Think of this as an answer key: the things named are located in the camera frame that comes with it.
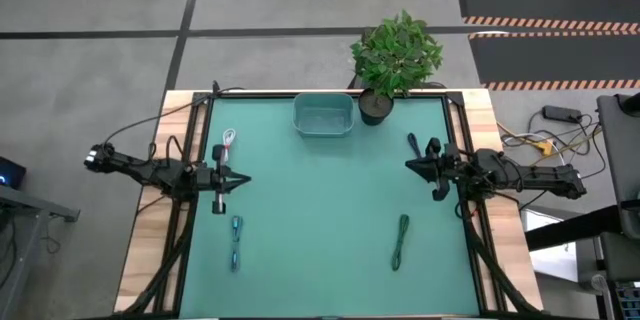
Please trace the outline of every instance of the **green leaves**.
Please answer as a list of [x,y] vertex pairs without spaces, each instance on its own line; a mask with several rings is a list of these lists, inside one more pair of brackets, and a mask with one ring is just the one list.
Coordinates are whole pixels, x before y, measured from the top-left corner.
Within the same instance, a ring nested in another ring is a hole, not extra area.
[[356,74],[377,94],[393,96],[420,87],[442,65],[442,46],[424,33],[426,27],[402,10],[393,20],[366,29],[351,45]]

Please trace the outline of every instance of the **potted plant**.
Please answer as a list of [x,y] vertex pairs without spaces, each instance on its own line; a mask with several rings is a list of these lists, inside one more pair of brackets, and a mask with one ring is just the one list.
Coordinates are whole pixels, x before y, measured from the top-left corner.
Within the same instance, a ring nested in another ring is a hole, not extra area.
[[358,98],[365,124],[380,124],[391,113],[396,92],[408,95],[442,64],[442,46],[424,32],[426,26],[402,10],[400,19],[384,19],[351,45],[356,76],[368,86]]

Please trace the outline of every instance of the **black plant pot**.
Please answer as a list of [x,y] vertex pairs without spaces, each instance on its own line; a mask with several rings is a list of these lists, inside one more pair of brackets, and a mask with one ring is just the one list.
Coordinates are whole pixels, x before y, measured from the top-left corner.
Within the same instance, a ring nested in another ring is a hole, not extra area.
[[371,126],[378,125],[391,114],[393,99],[376,95],[373,89],[366,89],[358,97],[358,108],[362,122]]

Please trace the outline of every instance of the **light blue basket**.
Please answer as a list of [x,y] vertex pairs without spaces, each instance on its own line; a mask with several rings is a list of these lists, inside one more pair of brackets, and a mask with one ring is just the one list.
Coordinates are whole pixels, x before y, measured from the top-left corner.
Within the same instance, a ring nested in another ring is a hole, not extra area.
[[346,94],[299,94],[293,99],[293,126],[302,136],[347,136],[353,128],[353,99]]

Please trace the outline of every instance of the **green mat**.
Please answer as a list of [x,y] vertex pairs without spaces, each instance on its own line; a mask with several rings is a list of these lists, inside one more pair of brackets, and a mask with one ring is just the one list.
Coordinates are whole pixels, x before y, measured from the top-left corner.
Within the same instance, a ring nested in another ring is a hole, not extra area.
[[[432,136],[448,141],[440,99],[396,100],[380,126],[357,113],[350,136],[302,138],[293,99],[219,99],[206,160],[234,128],[229,165],[253,180],[211,213],[202,193],[181,318],[477,315],[455,188],[442,202],[433,184],[405,168]],[[402,266],[391,270],[401,214],[411,217]],[[240,215],[240,270],[230,270],[231,217]]]

